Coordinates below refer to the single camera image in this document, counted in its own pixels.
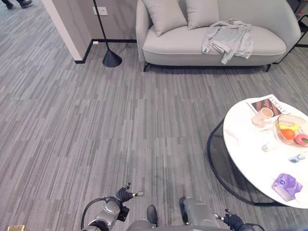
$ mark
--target purple box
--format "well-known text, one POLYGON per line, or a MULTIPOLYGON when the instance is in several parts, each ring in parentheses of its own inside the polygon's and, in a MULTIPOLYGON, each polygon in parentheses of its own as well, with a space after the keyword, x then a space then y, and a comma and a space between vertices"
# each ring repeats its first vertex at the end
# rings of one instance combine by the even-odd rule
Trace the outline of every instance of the purple box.
POLYGON ((300 192, 303 185, 298 183, 291 175, 282 173, 275 180, 273 190, 276 191, 285 201, 292 201, 295 199, 295 193, 300 192))

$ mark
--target striped carpet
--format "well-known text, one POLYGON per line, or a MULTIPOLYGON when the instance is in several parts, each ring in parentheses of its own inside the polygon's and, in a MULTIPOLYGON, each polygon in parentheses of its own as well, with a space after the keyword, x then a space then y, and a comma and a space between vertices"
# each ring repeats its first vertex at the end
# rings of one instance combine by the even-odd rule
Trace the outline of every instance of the striped carpet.
MULTIPOLYGON (((204 153, 211 130, 245 98, 273 93, 308 114, 308 49, 295 48, 268 73, 153 66, 144 73, 136 44, 111 44, 123 58, 117 68, 102 65, 103 44, 92 47, 86 64, 75 64, 39 0, 25 10, 1 4, 0 21, 0 230, 25 224, 27 231, 77 231, 85 205, 127 181, 144 196, 127 203, 131 212, 115 231, 146 218, 149 204, 160 225, 181 224, 183 195, 219 214, 231 208, 266 230, 307 224, 308 210, 234 198, 204 153)), ((268 201, 230 165, 221 138, 212 148, 235 190, 268 201)))

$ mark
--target sofa leg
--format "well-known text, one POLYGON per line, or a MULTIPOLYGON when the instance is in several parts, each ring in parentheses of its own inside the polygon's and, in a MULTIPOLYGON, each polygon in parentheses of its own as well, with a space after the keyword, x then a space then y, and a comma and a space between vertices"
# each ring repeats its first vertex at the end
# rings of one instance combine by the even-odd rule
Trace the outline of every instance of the sofa leg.
POLYGON ((271 64, 267 64, 268 68, 266 68, 266 72, 269 71, 270 67, 271 67, 271 64))
POLYGON ((144 63, 144 68, 143 68, 143 72, 146 72, 146 68, 150 65, 150 63, 145 62, 144 63))

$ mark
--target banana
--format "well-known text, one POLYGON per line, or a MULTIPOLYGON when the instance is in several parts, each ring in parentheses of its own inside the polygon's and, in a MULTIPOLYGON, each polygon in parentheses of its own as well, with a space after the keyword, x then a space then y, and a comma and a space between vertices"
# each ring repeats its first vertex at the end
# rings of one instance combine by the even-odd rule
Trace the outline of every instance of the banana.
POLYGON ((299 129, 299 125, 298 124, 295 124, 293 126, 286 126, 286 125, 283 125, 283 124, 279 124, 279 128, 280 130, 283 130, 283 129, 291 129, 292 131, 296 131, 299 129))

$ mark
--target black baseboard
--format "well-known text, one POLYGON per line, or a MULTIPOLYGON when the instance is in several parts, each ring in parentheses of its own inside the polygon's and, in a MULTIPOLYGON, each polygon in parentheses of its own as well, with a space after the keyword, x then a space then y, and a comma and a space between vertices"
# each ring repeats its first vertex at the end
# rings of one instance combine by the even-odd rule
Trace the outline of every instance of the black baseboard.
POLYGON ((97 38, 97 39, 92 39, 93 41, 96 42, 127 42, 127 43, 137 43, 137 40, 135 39, 102 39, 102 38, 97 38))
POLYGON ((86 51, 85 56, 83 57, 83 59, 82 60, 75 60, 76 64, 85 64, 86 63, 86 60, 87 60, 87 57, 88 57, 88 54, 89 54, 89 52, 91 50, 92 45, 93 45, 93 40, 90 41, 90 44, 88 45, 87 51, 86 51))
POLYGON ((308 44, 296 44, 295 46, 296 47, 306 47, 306 48, 308 48, 308 44))
POLYGON ((85 53, 85 56, 83 57, 82 60, 75 60, 75 63, 76 64, 84 64, 86 63, 86 60, 87 60, 87 57, 88 57, 88 54, 91 50, 91 47, 93 45, 93 42, 123 42, 123 43, 137 43, 137 40, 135 39, 102 39, 102 38, 97 38, 97 39, 92 39, 90 41, 90 44, 87 48, 87 51, 85 53))

